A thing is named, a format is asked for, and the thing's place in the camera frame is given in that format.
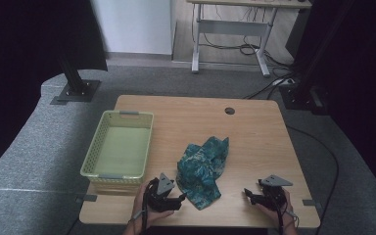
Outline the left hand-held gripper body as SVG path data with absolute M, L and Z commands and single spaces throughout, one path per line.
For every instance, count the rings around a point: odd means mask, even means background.
M 148 186 L 148 206 L 153 211 L 174 211 L 174 201 L 167 197 L 173 188 L 173 181 L 162 172 Z

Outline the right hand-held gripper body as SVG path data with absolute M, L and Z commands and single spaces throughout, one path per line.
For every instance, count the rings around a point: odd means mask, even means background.
M 292 186 L 293 183 L 274 174 L 263 179 L 262 183 L 264 184 L 264 188 L 261 188 L 262 193 L 269 202 L 267 207 L 270 210 L 282 208 L 287 202 L 283 186 Z

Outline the teal floral shirt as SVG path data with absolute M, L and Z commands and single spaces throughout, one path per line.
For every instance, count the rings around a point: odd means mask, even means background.
M 189 144 L 177 162 L 177 185 L 197 210 L 221 197 L 216 180 L 224 172 L 228 152 L 229 138 L 212 136 L 202 146 Z

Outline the green plastic basket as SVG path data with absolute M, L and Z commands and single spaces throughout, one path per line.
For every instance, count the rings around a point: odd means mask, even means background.
M 100 188 L 139 185 L 144 181 L 154 115 L 103 112 L 80 174 Z

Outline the person's left hand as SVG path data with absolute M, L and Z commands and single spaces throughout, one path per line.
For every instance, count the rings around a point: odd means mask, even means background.
M 163 219 L 174 214 L 174 211 L 158 212 L 153 211 L 152 209 L 143 209 L 143 198 L 148 184 L 148 181 L 141 184 L 134 199 L 132 214 L 130 218 L 130 222 L 132 223 L 134 230 L 137 230 L 142 227 L 143 212 L 147 213 L 146 227 L 150 227 L 158 219 Z

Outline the person's right hand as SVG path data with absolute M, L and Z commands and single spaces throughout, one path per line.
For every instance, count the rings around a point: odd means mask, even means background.
M 287 204 L 282 207 L 281 212 L 283 213 L 282 215 L 283 228 L 284 230 L 287 230 L 290 227 L 296 228 L 296 226 L 295 226 L 295 219 L 290 215 L 290 212 L 294 210 L 290 202 L 290 193 L 286 189 L 284 189 L 284 193 L 285 193 L 285 197 L 287 200 Z M 269 218 L 271 218 L 276 226 L 279 225 L 278 214 L 276 211 L 271 211 L 270 209 L 266 208 L 265 206 L 261 204 L 256 204 L 256 208 L 260 210 L 261 212 L 263 212 L 265 215 L 267 215 Z

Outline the white power strip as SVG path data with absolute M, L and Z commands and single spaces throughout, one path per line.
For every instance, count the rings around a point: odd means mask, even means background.
M 276 85 L 292 85 L 295 84 L 295 80 L 293 78 L 278 78 L 272 82 L 273 86 Z

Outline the black curtain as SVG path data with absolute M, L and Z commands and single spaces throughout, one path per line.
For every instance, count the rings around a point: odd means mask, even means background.
M 341 0 L 310 0 L 296 55 L 306 68 L 330 26 Z M 315 86 L 327 92 L 328 113 L 354 144 L 376 177 L 376 0 L 354 0 L 315 74 Z
M 63 72 L 105 70 L 90 0 L 0 0 L 0 158 L 35 110 L 41 84 Z

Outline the white-framed wooden desk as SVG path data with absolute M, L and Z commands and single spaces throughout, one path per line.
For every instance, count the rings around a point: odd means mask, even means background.
M 263 76 L 269 77 L 270 72 L 267 67 L 264 50 L 272 31 L 274 20 L 279 9 L 299 9 L 308 10 L 312 4 L 309 0 L 186 0 L 188 3 L 197 7 L 197 18 L 195 19 L 195 43 L 192 56 L 192 73 L 199 72 L 200 49 L 199 39 L 201 33 L 210 34 L 227 34 L 243 36 L 260 36 L 261 44 L 255 49 L 258 65 Z M 202 8 L 204 5 L 215 6 L 242 6 L 258 7 L 271 10 L 271 17 L 266 23 L 246 23 L 246 22 L 229 22 L 218 20 L 205 20 L 202 18 Z

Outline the black metal stand with base plate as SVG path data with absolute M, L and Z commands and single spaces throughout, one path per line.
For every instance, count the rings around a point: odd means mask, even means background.
M 351 9 L 354 0 L 341 0 L 336 14 L 330 21 L 330 26 L 325 30 L 324 35 L 311 50 L 312 57 L 305 57 L 306 68 L 300 70 L 300 82 L 294 86 L 280 87 L 284 105 L 287 110 L 311 111 L 316 115 L 327 115 L 327 92 L 315 86 L 315 74 L 320 66 L 322 57 L 327 52 L 340 24 L 344 21 L 346 14 Z
M 91 102 L 101 81 L 82 79 L 76 67 L 65 54 L 60 55 L 59 64 L 67 79 L 67 84 L 62 92 L 53 98 L 51 105 L 66 105 L 68 102 Z

